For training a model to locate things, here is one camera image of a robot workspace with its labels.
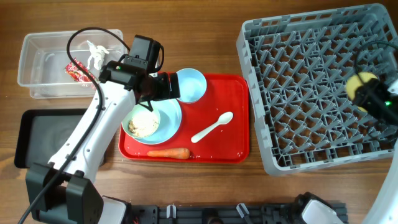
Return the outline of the red snack wrapper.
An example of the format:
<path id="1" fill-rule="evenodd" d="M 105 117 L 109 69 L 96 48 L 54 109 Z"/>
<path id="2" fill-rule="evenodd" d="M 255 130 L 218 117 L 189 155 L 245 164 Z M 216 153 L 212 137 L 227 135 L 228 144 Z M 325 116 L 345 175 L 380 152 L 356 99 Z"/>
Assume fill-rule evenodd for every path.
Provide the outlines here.
<path id="1" fill-rule="evenodd" d="M 74 61 L 97 82 L 96 77 L 79 60 L 74 58 Z M 77 68 L 73 62 L 66 65 L 65 73 L 68 74 L 75 82 L 84 83 L 84 87 L 88 87 L 93 90 L 96 89 L 90 79 L 79 68 Z"/>

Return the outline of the mint green bowl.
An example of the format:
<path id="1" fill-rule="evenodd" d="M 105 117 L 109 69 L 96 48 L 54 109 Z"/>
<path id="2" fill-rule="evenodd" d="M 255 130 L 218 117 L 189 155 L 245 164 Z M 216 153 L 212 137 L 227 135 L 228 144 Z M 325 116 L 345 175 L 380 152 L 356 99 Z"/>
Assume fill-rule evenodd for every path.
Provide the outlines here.
<path id="1" fill-rule="evenodd" d="M 150 111 L 145 106 L 136 105 L 122 120 L 123 130 L 135 139 L 153 135 L 160 125 L 160 113 L 154 107 L 152 109 Z"/>

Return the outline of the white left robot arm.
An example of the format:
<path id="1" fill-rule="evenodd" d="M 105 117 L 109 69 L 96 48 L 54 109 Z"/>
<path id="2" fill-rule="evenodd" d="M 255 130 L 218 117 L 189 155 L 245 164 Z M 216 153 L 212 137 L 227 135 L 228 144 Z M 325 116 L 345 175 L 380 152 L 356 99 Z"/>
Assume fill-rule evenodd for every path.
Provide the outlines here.
<path id="1" fill-rule="evenodd" d="M 153 111 L 153 101 L 180 96 L 176 74 L 153 77 L 163 56 L 159 42 L 136 35 L 128 54 L 103 66 L 93 82 L 93 101 L 66 143 L 46 165 L 29 168 L 30 205 L 21 223 L 29 215 L 44 223 L 132 223 L 131 204 L 101 196 L 93 183 L 110 141 L 133 107 Z"/>

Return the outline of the yellow plastic cup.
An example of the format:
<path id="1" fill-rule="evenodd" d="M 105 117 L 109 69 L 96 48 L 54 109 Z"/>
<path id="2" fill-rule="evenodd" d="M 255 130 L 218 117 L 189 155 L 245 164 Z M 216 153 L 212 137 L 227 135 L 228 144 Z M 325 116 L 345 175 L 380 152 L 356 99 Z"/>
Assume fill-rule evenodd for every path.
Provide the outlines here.
<path id="1" fill-rule="evenodd" d="M 373 73 L 359 72 L 348 79 L 345 90 L 348 98 L 361 111 L 376 116 L 379 113 L 379 107 L 369 92 L 375 93 L 379 84 L 379 79 Z"/>

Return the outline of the light blue bowl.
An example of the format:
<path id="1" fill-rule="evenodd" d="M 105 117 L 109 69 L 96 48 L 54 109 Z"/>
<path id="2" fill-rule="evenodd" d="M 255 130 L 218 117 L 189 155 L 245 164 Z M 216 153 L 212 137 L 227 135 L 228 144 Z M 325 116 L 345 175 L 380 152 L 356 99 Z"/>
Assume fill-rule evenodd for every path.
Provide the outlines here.
<path id="1" fill-rule="evenodd" d="M 180 88 L 179 101 L 182 103 L 195 103 L 206 92 L 207 81 L 202 72 L 194 68 L 183 68 L 177 72 Z"/>

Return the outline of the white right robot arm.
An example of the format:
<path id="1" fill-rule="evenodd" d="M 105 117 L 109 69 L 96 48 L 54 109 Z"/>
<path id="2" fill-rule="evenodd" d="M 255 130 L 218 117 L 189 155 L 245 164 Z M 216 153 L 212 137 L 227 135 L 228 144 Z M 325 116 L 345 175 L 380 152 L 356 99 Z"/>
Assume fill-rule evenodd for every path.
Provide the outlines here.
<path id="1" fill-rule="evenodd" d="M 359 73 L 349 79 L 346 91 L 359 109 L 376 119 L 375 126 L 397 127 L 397 93 L 372 73 Z M 397 143 L 389 172 L 381 190 L 363 220 L 364 223 L 397 223 Z"/>

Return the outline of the white tissue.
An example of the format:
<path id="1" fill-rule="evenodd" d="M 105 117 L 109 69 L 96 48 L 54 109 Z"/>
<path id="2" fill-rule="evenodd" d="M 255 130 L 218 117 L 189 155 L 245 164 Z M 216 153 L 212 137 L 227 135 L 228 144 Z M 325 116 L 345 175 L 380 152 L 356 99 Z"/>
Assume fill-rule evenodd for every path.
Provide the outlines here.
<path id="1" fill-rule="evenodd" d="M 90 56 L 87 60 L 87 69 L 91 67 L 91 61 L 94 60 L 93 66 L 96 70 L 100 70 L 103 65 L 105 55 L 109 54 L 109 51 L 102 45 L 95 45 L 89 40 L 86 41 L 89 46 Z"/>

